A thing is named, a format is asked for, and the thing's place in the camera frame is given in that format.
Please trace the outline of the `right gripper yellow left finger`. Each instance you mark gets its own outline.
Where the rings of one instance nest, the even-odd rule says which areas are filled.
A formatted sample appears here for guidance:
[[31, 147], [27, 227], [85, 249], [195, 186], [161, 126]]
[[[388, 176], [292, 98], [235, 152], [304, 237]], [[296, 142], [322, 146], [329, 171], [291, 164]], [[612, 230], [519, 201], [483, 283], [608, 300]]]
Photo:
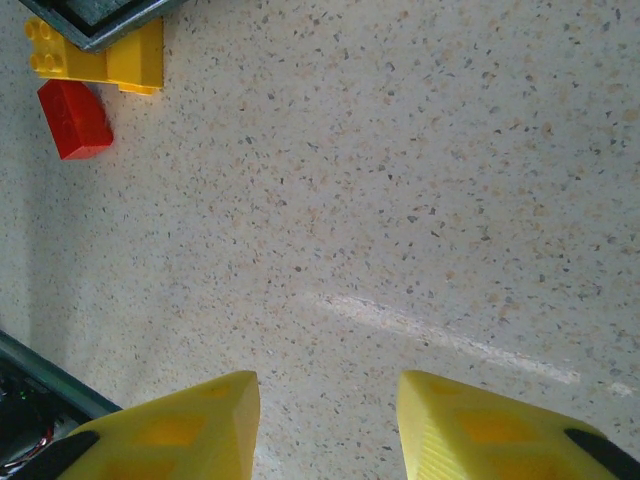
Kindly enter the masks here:
[[99, 440], [63, 479], [249, 479], [260, 420], [257, 373], [237, 371], [77, 428]]

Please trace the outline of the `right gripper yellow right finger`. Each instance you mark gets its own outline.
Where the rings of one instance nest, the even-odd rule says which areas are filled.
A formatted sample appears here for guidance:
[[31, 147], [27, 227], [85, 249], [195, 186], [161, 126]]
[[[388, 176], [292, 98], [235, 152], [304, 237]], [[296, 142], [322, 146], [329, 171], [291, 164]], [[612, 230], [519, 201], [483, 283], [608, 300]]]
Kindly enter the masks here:
[[397, 422], [410, 479], [636, 479], [591, 425], [445, 377], [403, 372]]

